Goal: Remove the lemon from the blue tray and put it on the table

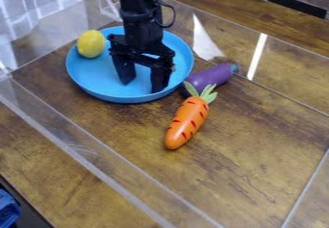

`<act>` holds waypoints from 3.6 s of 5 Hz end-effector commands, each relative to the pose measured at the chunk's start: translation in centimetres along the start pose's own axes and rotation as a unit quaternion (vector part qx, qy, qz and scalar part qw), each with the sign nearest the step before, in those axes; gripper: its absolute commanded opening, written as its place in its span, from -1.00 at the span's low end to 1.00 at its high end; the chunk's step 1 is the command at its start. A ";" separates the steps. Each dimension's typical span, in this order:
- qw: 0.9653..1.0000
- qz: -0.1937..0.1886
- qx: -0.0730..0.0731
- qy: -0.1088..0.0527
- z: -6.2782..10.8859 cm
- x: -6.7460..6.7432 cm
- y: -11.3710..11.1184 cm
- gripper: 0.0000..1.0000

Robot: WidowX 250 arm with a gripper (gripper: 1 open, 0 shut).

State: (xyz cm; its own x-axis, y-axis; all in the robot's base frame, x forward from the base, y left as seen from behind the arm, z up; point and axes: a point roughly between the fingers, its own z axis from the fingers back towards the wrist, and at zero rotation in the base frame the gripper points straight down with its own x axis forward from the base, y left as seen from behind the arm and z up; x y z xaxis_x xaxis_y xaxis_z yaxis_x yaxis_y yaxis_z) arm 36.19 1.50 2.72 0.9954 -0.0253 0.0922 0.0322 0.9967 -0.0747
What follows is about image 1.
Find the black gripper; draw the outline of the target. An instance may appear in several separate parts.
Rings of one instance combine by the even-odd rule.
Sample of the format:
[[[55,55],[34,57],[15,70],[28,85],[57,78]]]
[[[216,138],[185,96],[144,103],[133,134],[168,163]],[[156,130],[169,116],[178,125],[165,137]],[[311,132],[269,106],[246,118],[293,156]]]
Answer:
[[[162,8],[153,7],[145,13],[122,12],[123,33],[111,33],[115,71],[121,82],[127,85],[137,77],[135,64],[150,68],[152,92],[157,93],[169,86],[174,66],[174,50],[164,43],[165,25]]]

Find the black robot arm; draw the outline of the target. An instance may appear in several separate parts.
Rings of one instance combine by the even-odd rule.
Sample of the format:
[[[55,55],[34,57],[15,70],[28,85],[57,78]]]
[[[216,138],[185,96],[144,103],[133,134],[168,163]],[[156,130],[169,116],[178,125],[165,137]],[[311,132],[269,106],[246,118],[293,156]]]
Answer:
[[[135,64],[150,68],[152,93],[169,86],[174,71],[176,51],[162,42],[162,7],[174,7],[161,0],[119,0],[119,15],[123,35],[109,34],[115,71],[121,82],[127,85],[137,77]]]

